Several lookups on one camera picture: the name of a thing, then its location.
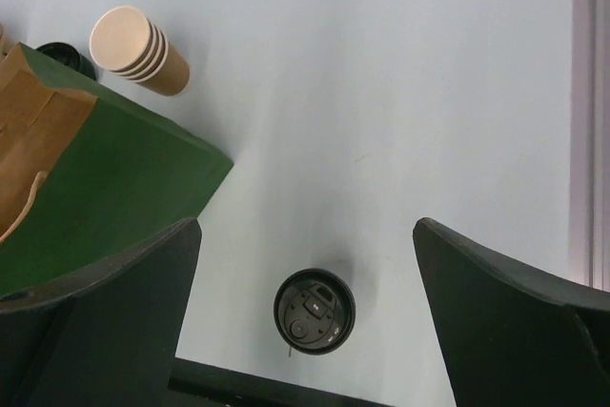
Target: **paper cup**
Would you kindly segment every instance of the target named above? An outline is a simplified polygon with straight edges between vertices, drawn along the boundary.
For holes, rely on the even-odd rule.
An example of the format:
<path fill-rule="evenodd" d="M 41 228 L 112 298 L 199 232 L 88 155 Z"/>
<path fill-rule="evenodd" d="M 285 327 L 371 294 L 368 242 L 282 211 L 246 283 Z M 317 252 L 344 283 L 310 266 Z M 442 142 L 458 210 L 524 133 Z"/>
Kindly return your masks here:
<path fill-rule="evenodd" d="M 161 63 L 150 75 L 132 81 L 162 95 L 176 95 L 186 88 L 191 71 L 184 58 L 172 46 L 165 32 L 159 31 L 166 45 Z"/>
<path fill-rule="evenodd" d="M 116 7 L 99 18 L 89 38 L 95 64 L 108 71 L 126 71 L 146 56 L 153 27 L 146 15 L 130 6 Z"/>
<path fill-rule="evenodd" d="M 122 76 L 123 78 L 132 78 L 135 75 L 142 73 L 143 70 L 149 68 L 160 59 L 161 53 L 159 52 L 159 49 L 161 48 L 161 34 L 154 24 L 151 23 L 151 27 L 152 40 L 146 54 L 143 54 L 142 58 L 138 59 L 138 63 L 130 66 L 129 69 L 125 71 L 116 71 L 115 73 L 117 75 Z"/>

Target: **black plastic lid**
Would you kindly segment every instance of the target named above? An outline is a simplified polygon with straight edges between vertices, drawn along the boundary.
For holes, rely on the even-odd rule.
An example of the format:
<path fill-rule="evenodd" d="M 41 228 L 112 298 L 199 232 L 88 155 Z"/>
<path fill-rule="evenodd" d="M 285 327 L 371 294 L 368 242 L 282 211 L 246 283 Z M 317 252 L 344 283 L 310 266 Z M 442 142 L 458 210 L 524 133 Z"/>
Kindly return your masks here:
<path fill-rule="evenodd" d="M 354 329 L 356 303 L 338 276 L 307 269 L 279 287 L 274 318 L 277 330 L 291 347 L 308 355 L 324 355 L 337 349 Z"/>
<path fill-rule="evenodd" d="M 46 54 L 55 61 L 70 67 L 74 71 L 78 71 L 92 80 L 97 80 L 95 67 L 89 59 L 83 56 L 78 50 L 67 43 L 52 42 L 42 45 L 36 49 L 37 51 Z"/>

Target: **green bag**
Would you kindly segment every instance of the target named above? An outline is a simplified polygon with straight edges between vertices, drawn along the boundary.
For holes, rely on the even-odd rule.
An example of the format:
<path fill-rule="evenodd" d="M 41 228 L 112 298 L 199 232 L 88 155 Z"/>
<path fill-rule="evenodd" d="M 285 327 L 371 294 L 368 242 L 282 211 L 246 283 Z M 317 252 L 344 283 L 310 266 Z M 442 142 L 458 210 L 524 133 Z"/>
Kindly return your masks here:
<path fill-rule="evenodd" d="M 0 295 L 197 217 L 232 162 L 24 45 L 0 64 Z"/>

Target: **white table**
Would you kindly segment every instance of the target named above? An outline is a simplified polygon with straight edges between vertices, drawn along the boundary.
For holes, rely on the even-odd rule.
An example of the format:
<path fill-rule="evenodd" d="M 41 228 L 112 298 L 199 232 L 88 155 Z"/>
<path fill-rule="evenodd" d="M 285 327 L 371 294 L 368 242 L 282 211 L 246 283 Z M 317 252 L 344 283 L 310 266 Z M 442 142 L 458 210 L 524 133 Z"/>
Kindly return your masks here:
<path fill-rule="evenodd" d="M 411 230 L 431 216 L 568 276 L 571 0 L 0 0 L 32 46 L 87 49 L 106 10 L 162 26 L 193 79 L 101 82 L 214 142 L 234 170 L 200 217 L 180 357 L 393 405 L 455 405 Z M 358 316 L 288 355 L 279 284 L 329 263 Z"/>

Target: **cup rim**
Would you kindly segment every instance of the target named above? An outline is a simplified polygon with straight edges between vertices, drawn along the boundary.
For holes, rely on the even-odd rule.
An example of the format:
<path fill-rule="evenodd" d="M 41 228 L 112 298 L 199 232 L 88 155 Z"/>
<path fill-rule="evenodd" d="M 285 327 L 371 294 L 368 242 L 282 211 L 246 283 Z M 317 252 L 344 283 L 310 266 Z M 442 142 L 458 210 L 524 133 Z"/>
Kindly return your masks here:
<path fill-rule="evenodd" d="M 131 69 L 128 69 L 125 71 L 114 71 L 113 73 L 116 73 L 117 75 L 125 78 L 130 75 L 136 75 L 138 73 L 141 73 L 143 69 L 147 68 L 151 63 L 154 62 L 154 57 L 156 56 L 156 53 L 158 52 L 158 48 L 159 48 L 161 41 L 160 41 L 160 35 L 157 31 L 156 26 L 153 23 L 150 23 L 150 24 L 151 24 L 151 28 L 152 28 L 152 44 L 149 47 L 148 52 L 144 56 L 144 59 L 142 59 L 135 67 L 133 67 Z"/>
<path fill-rule="evenodd" d="M 161 69 L 165 65 L 165 62 L 168 60 L 168 55 L 170 54 L 170 42 L 169 42 L 168 37 L 165 34 L 165 32 L 163 30 L 161 30 L 160 28 L 157 28 L 157 29 L 159 30 L 159 32 L 161 32 L 163 42 L 165 43 L 165 51 L 163 53 L 163 58 L 159 62 L 159 65 L 157 66 L 157 68 L 154 69 L 154 71 L 150 75 L 146 75 L 137 80 L 133 79 L 132 80 L 133 83 L 144 83 L 145 81 L 150 80 L 151 78 L 153 78 L 155 75 L 157 75 L 161 71 Z"/>
<path fill-rule="evenodd" d="M 131 59 L 127 64 L 121 63 L 120 67 L 115 67 L 115 66 L 107 66 L 104 65 L 102 63 L 100 63 L 97 59 L 97 57 L 95 57 L 95 53 L 93 52 L 93 42 L 94 42 L 94 37 L 95 37 L 95 33 L 96 31 L 98 31 L 98 28 L 100 27 L 100 25 L 108 20 L 109 16 L 115 14 L 117 11 L 119 10 L 131 10 L 135 13 L 137 13 L 137 15 L 140 16 L 141 19 L 143 19 L 148 26 L 148 36 L 146 37 L 145 40 L 143 40 L 143 45 L 140 47 L 141 50 L 136 54 L 135 58 Z M 93 29 L 91 30 L 91 34 L 89 36 L 89 51 L 91 54 L 91 58 L 93 59 L 93 61 L 95 62 L 95 64 L 97 64 L 99 67 L 101 67 L 102 69 L 106 69 L 107 71 L 124 71 L 126 68 L 128 68 L 129 66 L 133 65 L 134 62 L 136 62 L 142 55 L 142 53 L 146 50 L 146 48 L 148 47 L 150 41 L 151 41 L 151 35 L 152 35 L 152 29 L 150 27 L 151 22 L 149 21 L 148 17 L 144 14 L 144 12 L 142 12 L 142 10 L 137 9 L 136 7 L 132 7 L 131 5 L 121 5 L 118 7 L 114 7 L 113 9 L 110 9 L 108 11 L 106 11 L 95 23 L 95 25 L 93 26 Z"/>

